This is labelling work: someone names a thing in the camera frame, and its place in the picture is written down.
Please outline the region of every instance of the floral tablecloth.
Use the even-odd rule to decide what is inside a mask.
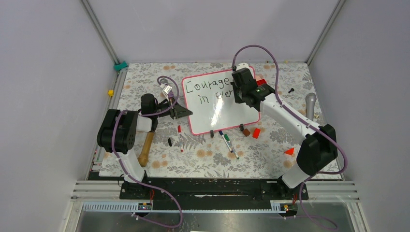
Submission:
[[[164,99],[157,84],[157,77],[166,75],[173,78],[181,90],[182,78],[186,76],[211,73],[230,68],[230,63],[135,63],[130,64],[124,86],[122,88],[118,109],[138,110],[140,97],[152,93],[158,101]],[[264,78],[268,84],[274,85],[276,69],[274,64],[250,64],[256,74]],[[293,108],[305,114],[305,96],[315,92],[306,64],[279,64],[279,94]],[[185,106],[183,94],[178,102]],[[324,119],[315,105],[315,121],[324,125]],[[255,128],[261,129],[258,139],[245,137],[238,129],[225,130],[235,146],[240,159],[228,151],[222,138],[215,134],[194,136],[190,133],[188,118],[172,120],[170,117],[159,118],[157,130],[149,153],[149,162],[145,167],[151,177],[210,177],[210,178],[278,178],[296,163],[296,155],[300,145],[272,118],[261,115],[261,120],[247,125],[251,133]],[[184,151],[178,143],[177,126],[182,127]],[[145,133],[137,132],[134,150],[140,154],[145,140]],[[175,146],[168,145],[171,138]],[[284,151],[294,147],[293,155]],[[327,165],[324,171],[338,171],[336,161]],[[122,170],[115,156],[106,153],[101,164],[100,176],[120,176]],[[316,176],[319,179],[340,179],[340,175]]]

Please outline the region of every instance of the white wall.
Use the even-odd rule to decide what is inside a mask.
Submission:
[[[347,1],[311,65],[373,232],[408,231],[410,1]]]
[[[121,60],[232,61],[248,44],[305,61],[337,0],[90,0]],[[258,49],[239,60],[268,60]]]
[[[57,231],[115,74],[78,0],[0,1],[0,228]]]

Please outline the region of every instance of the whiteboard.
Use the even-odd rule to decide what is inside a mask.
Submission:
[[[250,68],[255,78],[255,70]],[[192,134],[234,128],[258,122],[261,118],[254,108],[235,103],[231,73],[232,70],[223,70],[182,79],[185,104],[193,112],[188,117]]]

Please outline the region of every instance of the gray microphone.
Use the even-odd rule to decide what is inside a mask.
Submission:
[[[316,94],[309,93],[306,95],[306,117],[313,121],[315,114]]]

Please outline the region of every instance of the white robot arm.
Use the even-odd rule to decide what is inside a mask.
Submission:
[[[279,178],[286,187],[295,188],[337,157],[336,147],[309,127],[313,126],[336,140],[336,133],[332,126],[321,127],[318,123],[301,115],[282,99],[280,99],[282,102],[280,104],[275,96],[274,89],[267,84],[257,85],[248,64],[239,64],[236,70],[232,72],[232,77],[234,81],[231,84],[234,87],[236,103],[246,103],[249,107],[272,117],[293,135],[301,145],[296,164]],[[285,109],[285,106],[292,113],[303,118],[309,126],[302,124]]]

